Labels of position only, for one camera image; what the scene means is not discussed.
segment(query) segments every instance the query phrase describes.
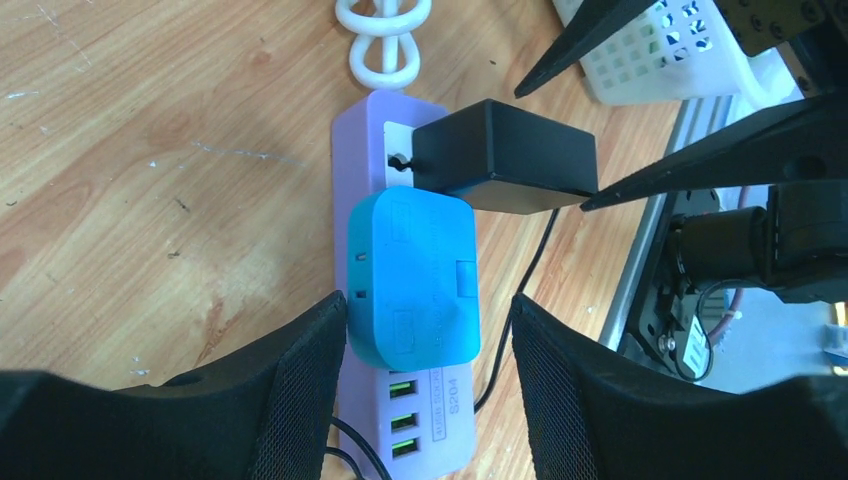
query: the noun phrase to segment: screw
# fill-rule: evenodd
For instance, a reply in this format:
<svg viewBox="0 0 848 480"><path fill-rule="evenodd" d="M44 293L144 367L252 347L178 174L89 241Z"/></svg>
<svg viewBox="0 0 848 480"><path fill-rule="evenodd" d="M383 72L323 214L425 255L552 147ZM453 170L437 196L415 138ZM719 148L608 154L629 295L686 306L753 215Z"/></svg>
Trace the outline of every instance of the screw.
<svg viewBox="0 0 848 480"><path fill-rule="evenodd" d="M774 38L783 40L783 29L777 24L777 22L771 22L771 25L769 25L769 31L772 35L774 35Z"/></svg>
<svg viewBox="0 0 848 480"><path fill-rule="evenodd" d="M756 15L751 15L751 26L758 32L763 31L763 21Z"/></svg>
<svg viewBox="0 0 848 480"><path fill-rule="evenodd" d="M660 335L660 338L657 339L657 347L662 353L673 352L677 348L677 342L672 337Z"/></svg>
<svg viewBox="0 0 848 480"><path fill-rule="evenodd" d="M808 22L815 22L819 19L819 13L811 2L801 4L801 16Z"/></svg>

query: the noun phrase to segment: white plastic object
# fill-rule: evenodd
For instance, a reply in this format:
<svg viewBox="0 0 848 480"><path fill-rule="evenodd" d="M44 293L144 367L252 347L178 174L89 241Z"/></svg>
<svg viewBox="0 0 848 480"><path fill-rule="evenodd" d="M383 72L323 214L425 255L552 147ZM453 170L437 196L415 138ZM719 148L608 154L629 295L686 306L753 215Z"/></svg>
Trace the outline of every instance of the white plastic object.
<svg viewBox="0 0 848 480"><path fill-rule="evenodd" d="M848 367L848 327L825 325L825 345L822 349L835 367Z"/></svg>
<svg viewBox="0 0 848 480"><path fill-rule="evenodd" d="M411 10L398 15L403 0L374 0L377 13L366 17L353 13L359 0L336 0L336 17L348 30L357 33L350 47L348 63L353 76L368 88L400 90L412 83L421 70L421 55L411 32L430 15L432 0L418 0ZM376 38L382 39L383 71L375 72L365 65L365 53ZM398 70L398 46L405 65Z"/></svg>
<svg viewBox="0 0 848 480"><path fill-rule="evenodd" d="M567 25L582 0L553 2ZM754 59L742 52L712 0L661 0L580 63L597 99L609 105L741 94L760 110L794 85L775 52Z"/></svg>

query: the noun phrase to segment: usb port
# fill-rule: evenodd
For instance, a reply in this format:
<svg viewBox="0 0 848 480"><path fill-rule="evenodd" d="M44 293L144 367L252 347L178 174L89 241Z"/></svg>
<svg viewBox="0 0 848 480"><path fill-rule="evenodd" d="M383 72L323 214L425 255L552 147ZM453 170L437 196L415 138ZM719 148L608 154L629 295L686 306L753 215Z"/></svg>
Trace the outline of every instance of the usb port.
<svg viewBox="0 0 848 480"><path fill-rule="evenodd" d="M418 385L416 384L417 382L412 380L411 382L400 382L389 385L389 398L414 395L418 391Z"/></svg>
<svg viewBox="0 0 848 480"><path fill-rule="evenodd" d="M392 445L392 458L402 457L418 451L418 439L413 438L405 442L399 442Z"/></svg>
<svg viewBox="0 0 848 480"><path fill-rule="evenodd" d="M418 426L418 415L410 413L409 415L401 415L392 419L392 433L399 432L405 428Z"/></svg>

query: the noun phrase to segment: blue plug adapter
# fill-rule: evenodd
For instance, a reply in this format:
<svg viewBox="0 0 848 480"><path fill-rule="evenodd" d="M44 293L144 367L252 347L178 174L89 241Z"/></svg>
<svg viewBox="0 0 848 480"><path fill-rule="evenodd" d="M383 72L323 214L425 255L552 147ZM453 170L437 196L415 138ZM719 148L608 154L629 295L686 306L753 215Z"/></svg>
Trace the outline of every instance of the blue plug adapter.
<svg viewBox="0 0 848 480"><path fill-rule="evenodd" d="M348 225L348 336L375 368L413 372L480 353L474 212L411 187L362 200Z"/></svg>

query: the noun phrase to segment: power socket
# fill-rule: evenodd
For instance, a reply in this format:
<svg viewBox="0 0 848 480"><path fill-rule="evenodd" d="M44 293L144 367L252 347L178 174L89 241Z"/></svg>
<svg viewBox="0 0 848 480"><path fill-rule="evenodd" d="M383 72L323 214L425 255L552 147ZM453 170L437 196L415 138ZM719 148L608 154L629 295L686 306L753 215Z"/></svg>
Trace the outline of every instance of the power socket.
<svg viewBox="0 0 848 480"><path fill-rule="evenodd" d="M412 132L448 111L405 95L374 91L333 122L333 222L336 288L347 291L347 224L356 204L395 185L413 186L410 169L388 165L412 158ZM347 345L339 377L339 418L374 447L393 478L429 480L471 461L476 434L471 364L396 373L372 368ZM341 448L365 476L376 472L347 436Z"/></svg>

